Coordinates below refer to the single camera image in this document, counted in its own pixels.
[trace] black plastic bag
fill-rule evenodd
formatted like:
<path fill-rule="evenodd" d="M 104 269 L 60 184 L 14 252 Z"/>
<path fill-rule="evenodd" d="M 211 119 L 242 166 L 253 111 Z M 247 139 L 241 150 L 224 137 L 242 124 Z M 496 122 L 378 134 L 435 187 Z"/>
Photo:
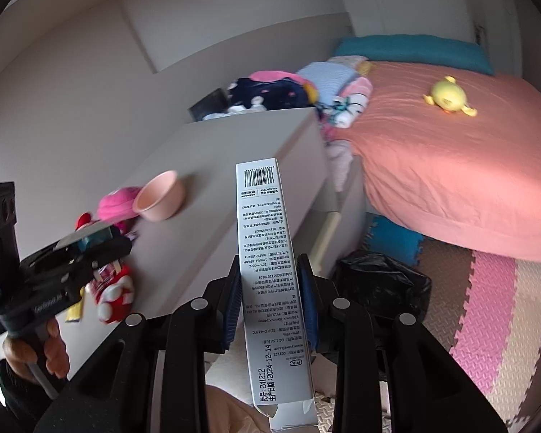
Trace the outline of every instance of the black plastic bag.
<path fill-rule="evenodd" d="M 372 314 L 394 319 L 403 312 L 422 321 L 431 298 L 431 279 L 379 252 L 356 250 L 337 262 L 333 277 L 339 295 Z"/>

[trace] coral bed cover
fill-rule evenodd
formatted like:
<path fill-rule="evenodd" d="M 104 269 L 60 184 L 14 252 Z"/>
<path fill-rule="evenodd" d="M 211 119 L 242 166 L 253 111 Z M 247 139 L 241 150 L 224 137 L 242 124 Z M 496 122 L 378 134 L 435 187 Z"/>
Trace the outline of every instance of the coral bed cover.
<path fill-rule="evenodd" d="M 451 75 L 477 117 L 423 95 Z M 336 137 L 362 156 L 386 217 L 466 248 L 541 262 L 541 94 L 525 80 L 376 62 L 367 110 Z"/>

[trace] blue foam mat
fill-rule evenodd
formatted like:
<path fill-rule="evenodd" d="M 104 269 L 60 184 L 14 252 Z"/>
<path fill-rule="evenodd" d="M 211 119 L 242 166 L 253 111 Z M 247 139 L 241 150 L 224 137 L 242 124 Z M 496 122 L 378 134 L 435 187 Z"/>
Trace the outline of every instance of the blue foam mat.
<path fill-rule="evenodd" d="M 384 216 L 376 216 L 365 239 L 365 247 L 414 267 L 423 238 L 419 232 L 394 224 Z"/>

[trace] yellow duck plush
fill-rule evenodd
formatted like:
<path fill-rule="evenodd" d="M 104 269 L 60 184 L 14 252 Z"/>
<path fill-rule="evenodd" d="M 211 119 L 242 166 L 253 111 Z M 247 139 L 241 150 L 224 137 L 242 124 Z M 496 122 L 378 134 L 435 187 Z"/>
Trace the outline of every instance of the yellow duck plush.
<path fill-rule="evenodd" d="M 436 82 L 431 88 L 431 94 L 423 98 L 427 104 L 437 104 L 448 114 L 463 111 L 471 117 L 477 115 L 477 109 L 472 109 L 467 105 L 467 95 L 463 88 L 457 85 L 453 76 L 445 76 L 445 79 Z"/>

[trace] red plush toy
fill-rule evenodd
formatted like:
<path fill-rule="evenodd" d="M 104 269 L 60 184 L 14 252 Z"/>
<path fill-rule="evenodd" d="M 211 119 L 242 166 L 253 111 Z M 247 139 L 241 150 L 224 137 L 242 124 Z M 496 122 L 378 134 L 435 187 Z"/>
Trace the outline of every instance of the red plush toy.
<path fill-rule="evenodd" d="M 95 223 L 90 213 L 83 214 L 76 222 L 76 230 Z M 134 285 L 130 268 L 121 260 L 100 268 L 87 285 L 96 303 L 98 319 L 110 324 L 123 320 L 130 313 L 134 301 Z"/>

